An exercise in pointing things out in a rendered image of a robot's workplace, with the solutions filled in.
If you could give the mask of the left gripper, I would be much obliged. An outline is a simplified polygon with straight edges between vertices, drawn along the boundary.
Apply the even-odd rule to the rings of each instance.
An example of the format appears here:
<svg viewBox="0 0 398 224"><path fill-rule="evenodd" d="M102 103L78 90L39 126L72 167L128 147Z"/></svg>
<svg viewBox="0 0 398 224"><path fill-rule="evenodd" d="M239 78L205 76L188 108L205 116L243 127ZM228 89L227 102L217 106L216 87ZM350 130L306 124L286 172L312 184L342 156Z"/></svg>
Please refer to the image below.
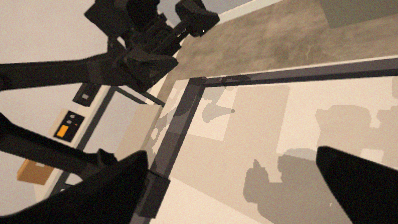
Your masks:
<svg viewBox="0 0 398 224"><path fill-rule="evenodd" d="M173 55L190 32L193 37L201 37L220 21L217 13L205 9L202 0L180 0L175 5L175 12L181 22L172 28L160 18L143 34L145 43L139 43L131 37L134 48L128 47L112 61L114 71L134 91L146 93L178 65Z"/></svg>

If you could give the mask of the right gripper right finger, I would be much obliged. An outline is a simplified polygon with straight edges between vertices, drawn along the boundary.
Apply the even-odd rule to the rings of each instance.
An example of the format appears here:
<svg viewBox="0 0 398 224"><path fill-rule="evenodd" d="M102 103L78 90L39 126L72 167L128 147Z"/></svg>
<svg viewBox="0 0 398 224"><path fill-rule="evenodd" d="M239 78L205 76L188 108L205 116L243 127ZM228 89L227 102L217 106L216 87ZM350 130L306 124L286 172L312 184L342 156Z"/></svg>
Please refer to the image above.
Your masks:
<svg viewBox="0 0 398 224"><path fill-rule="evenodd" d="M352 224L398 224L398 170L319 146L316 165Z"/></svg>

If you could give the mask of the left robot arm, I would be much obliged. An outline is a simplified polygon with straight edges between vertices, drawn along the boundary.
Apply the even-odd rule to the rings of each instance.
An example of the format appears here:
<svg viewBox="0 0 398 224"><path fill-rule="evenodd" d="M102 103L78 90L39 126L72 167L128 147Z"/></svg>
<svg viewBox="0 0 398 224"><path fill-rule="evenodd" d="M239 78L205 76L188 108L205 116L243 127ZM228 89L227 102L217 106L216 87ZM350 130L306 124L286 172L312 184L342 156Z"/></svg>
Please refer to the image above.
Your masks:
<svg viewBox="0 0 398 224"><path fill-rule="evenodd" d="M106 53L79 60L0 64L0 92L75 83L127 85L114 71L112 61L128 47L134 48L131 37L143 43L143 34L150 25L160 18L167 21L164 13L157 12L159 3L160 0L95 0L84 16L108 37L107 43L113 42L112 48L107 44ZM117 40L123 35L125 47ZM118 162L114 153L101 148L97 153L85 153L17 126L1 112L0 151L76 174L82 180Z"/></svg>

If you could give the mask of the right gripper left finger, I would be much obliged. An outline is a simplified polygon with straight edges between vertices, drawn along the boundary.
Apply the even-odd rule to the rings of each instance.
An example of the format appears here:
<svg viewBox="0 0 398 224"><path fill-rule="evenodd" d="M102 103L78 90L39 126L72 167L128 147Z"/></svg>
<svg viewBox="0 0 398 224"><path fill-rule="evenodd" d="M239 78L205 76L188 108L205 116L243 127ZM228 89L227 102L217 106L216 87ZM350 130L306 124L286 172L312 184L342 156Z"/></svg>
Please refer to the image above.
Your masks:
<svg viewBox="0 0 398 224"><path fill-rule="evenodd" d="M0 224L130 224L147 171L147 152L136 151L51 197L0 216Z"/></svg>

